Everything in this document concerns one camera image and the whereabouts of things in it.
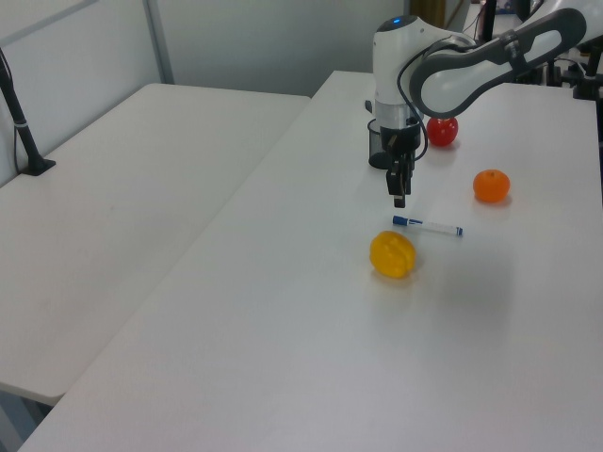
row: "orange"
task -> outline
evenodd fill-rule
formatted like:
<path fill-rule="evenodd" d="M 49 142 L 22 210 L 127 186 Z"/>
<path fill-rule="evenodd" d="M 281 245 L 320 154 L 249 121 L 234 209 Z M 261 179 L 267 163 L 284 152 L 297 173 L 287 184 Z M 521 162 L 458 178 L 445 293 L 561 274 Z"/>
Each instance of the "orange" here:
<path fill-rule="evenodd" d="M 370 242 L 370 262 L 382 275 L 403 278 L 415 267 L 413 243 L 402 234 L 383 231 Z"/>
<path fill-rule="evenodd" d="M 507 197 L 511 188 L 509 177 L 499 169 L 479 172 L 473 180 L 475 197 L 483 202 L 500 202 Z"/>

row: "white wall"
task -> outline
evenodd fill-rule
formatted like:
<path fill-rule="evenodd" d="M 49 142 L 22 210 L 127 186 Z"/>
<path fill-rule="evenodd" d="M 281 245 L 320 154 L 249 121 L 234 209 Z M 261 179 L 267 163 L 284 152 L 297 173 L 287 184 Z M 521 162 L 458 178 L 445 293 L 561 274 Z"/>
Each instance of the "white wall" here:
<path fill-rule="evenodd" d="M 99 0 L 3 50 L 42 154 L 138 88 L 160 81 L 143 0 Z M 0 185 L 14 176 L 12 134 L 0 96 Z M 20 142 L 19 148 L 24 155 Z"/>
<path fill-rule="evenodd" d="M 446 0 L 446 22 L 450 20 L 450 16 L 456 9 L 459 2 L 463 2 L 461 5 L 459 12 L 452 19 L 452 22 L 448 26 L 448 30 L 450 31 L 463 31 L 464 20 L 467 17 L 467 12 L 469 11 L 469 6 L 471 5 L 471 0 Z"/>
<path fill-rule="evenodd" d="M 307 96 L 333 70 L 371 72 L 373 34 L 404 3 L 150 0 L 175 83 Z"/>

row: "red ball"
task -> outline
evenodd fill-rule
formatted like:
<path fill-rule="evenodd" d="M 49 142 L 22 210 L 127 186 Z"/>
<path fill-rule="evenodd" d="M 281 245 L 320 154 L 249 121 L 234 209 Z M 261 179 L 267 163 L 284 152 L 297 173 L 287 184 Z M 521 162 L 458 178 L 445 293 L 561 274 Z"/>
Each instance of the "red ball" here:
<path fill-rule="evenodd" d="M 431 118 L 427 122 L 427 137 L 433 146 L 448 146 L 459 133 L 456 118 L 438 120 Z"/>

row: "yellow bell pepper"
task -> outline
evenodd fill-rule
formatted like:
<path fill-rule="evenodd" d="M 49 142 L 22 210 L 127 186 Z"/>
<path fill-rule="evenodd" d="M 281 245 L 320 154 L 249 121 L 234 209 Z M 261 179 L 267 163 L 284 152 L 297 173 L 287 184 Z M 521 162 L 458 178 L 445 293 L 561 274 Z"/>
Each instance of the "yellow bell pepper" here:
<path fill-rule="evenodd" d="M 411 241 L 393 231 L 383 231 L 370 243 L 370 262 L 381 274 L 403 278 L 415 268 L 416 251 Z"/>

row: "blue marker cap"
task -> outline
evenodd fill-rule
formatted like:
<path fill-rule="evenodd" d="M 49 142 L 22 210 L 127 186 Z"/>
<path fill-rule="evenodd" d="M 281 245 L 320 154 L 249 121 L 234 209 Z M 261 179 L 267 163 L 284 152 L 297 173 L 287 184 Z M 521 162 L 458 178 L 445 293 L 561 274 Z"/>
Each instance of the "blue marker cap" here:
<path fill-rule="evenodd" d="M 394 224 L 398 224 L 400 226 L 408 226 L 408 218 L 398 217 L 394 215 Z"/>

